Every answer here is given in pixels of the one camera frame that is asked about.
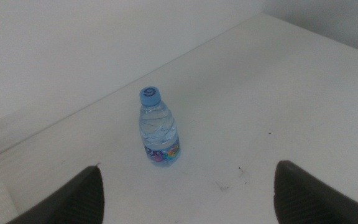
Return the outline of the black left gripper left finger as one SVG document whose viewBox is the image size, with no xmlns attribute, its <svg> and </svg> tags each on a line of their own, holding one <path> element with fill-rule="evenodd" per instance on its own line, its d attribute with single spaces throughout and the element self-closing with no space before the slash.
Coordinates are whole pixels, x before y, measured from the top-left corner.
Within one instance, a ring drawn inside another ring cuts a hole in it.
<svg viewBox="0 0 358 224">
<path fill-rule="evenodd" d="M 104 188 L 98 166 L 88 166 L 10 224 L 102 224 Z"/>
</svg>

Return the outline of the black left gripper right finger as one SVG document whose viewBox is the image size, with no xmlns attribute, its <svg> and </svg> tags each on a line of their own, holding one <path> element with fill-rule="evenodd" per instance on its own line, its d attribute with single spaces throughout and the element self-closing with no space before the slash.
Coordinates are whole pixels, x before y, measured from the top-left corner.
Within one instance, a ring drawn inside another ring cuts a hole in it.
<svg viewBox="0 0 358 224">
<path fill-rule="evenodd" d="M 358 202 L 291 161 L 276 166 L 273 204 L 279 223 L 358 224 Z"/>
</svg>

